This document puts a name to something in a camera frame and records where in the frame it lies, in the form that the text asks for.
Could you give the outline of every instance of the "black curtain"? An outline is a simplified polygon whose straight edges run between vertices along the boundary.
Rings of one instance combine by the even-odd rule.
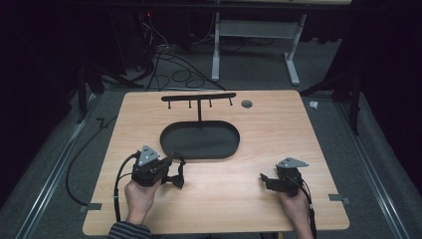
[[[355,73],[361,91],[394,153],[421,191],[422,5],[418,0],[368,2],[384,10],[354,15],[325,79],[359,66]],[[339,82],[331,88],[338,90],[342,85],[344,82]]]
[[[0,203],[8,198],[51,130],[69,112],[78,68],[66,21],[52,4],[0,6]]]

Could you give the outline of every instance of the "human hand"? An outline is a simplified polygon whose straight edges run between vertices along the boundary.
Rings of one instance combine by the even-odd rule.
[[[308,199],[300,189],[298,195],[290,197],[286,192],[276,192],[282,201],[286,216],[291,221],[298,239],[314,238],[310,225]]]
[[[131,180],[124,187],[126,202],[129,208],[127,222],[140,225],[146,218],[146,214],[154,203],[155,191],[161,185],[161,180],[150,187],[143,187]]]

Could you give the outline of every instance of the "small round object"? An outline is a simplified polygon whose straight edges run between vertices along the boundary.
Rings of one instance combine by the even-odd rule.
[[[248,108],[250,108],[251,106],[252,106],[252,102],[251,102],[251,101],[249,101],[249,100],[244,100],[244,101],[242,101],[242,107],[243,107],[243,108],[248,109]]]

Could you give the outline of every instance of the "desk leg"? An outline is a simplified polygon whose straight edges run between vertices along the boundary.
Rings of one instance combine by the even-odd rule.
[[[214,55],[212,57],[211,81],[220,80],[220,13],[215,13]]]
[[[298,47],[299,39],[301,38],[302,30],[304,29],[305,20],[307,15],[303,14],[299,20],[298,28],[296,29],[295,38],[292,44],[292,48],[289,53],[285,53],[285,61],[288,67],[289,76],[291,78],[292,84],[298,86],[300,84],[298,73],[293,63],[293,56],[295,55],[296,48]]]

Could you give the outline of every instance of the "white desk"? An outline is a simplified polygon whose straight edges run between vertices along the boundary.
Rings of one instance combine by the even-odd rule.
[[[257,3],[290,3],[290,4],[330,4],[347,5],[351,0],[234,0],[231,2],[257,2]],[[212,61],[211,80],[220,79],[220,37],[258,37],[282,38],[292,40],[289,52],[284,53],[284,60],[289,71],[292,85],[298,86],[300,80],[296,71],[293,57],[298,47],[299,39],[305,25],[307,15],[303,14],[297,22],[261,22],[261,21],[236,21],[222,20],[220,13],[215,15],[214,54]]]

